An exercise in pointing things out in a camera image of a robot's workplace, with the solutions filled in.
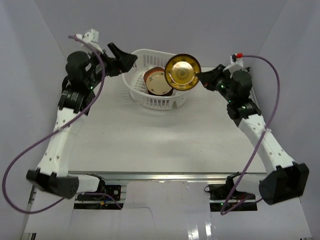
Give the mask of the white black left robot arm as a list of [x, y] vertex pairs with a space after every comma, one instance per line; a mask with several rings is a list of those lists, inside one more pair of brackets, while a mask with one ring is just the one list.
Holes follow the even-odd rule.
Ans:
[[96, 200], [105, 196], [106, 187], [98, 177], [69, 174], [68, 166], [79, 130], [98, 96], [94, 89], [105, 77], [129, 72], [138, 59], [112, 42], [107, 46], [112, 57], [98, 49], [91, 53], [75, 51], [67, 57], [53, 136], [36, 169], [26, 173], [26, 179], [43, 192], [65, 199], [81, 192], [88, 192]]

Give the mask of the gold black round plate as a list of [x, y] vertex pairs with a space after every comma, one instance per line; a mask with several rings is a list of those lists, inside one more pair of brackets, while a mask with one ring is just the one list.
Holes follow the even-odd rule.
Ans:
[[164, 77], [173, 89], [184, 92], [198, 84], [197, 74], [201, 72], [200, 63], [194, 56], [181, 53], [168, 60], [164, 68]]

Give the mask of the cream round floral plate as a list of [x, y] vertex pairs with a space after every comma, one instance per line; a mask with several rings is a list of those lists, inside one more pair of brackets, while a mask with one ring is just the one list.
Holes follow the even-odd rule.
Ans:
[[167, 83], [164, 74], [154, 72], [146, 80], [147, 89], [154, 95], [162, 96], [169, 93], [173, 88]]

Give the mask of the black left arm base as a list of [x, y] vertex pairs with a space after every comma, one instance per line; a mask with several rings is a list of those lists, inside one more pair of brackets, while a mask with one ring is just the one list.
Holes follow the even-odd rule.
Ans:
[[121, 210], [122, 186], [118, 184], [107, 184], [105, 179], [96, 174], [89, 174], [99, 179], [95, 192], [78, 194], [75, 197], [73, 208], [76, 210]]

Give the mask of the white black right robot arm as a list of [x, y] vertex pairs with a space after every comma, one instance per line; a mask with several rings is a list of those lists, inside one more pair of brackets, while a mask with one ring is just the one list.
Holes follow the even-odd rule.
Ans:
[[278, 143], [265, 123], [259, 107], [250, 98], [252, 78], [245, 70], [230, 73], [223, 65], [196, 75], [209, 91], [217, 91], [227, 101], [227, 113], [235, 125], [254, 146], [250, 161], [258, 155], [264, 165], [266, 177], [247, 172], [227, 177], [225, 192], [228, 199], [236, 200], [243, 193], [259, 195], [268, 205], [274, 205], [303, 195], [309, 168], [297, 163]]

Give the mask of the orange round plate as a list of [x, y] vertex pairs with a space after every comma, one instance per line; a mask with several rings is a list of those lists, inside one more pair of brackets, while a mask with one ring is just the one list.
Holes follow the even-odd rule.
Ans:
[[161, 77], [164, 73], [164, 68], [161, 66], [154, 66], [152, 68], [150, 68], [149, 70], [147, 70], [144, 74], [143, 74], [143, 80], [144, 83], [147, 83], [147, 80], [150, 77]]

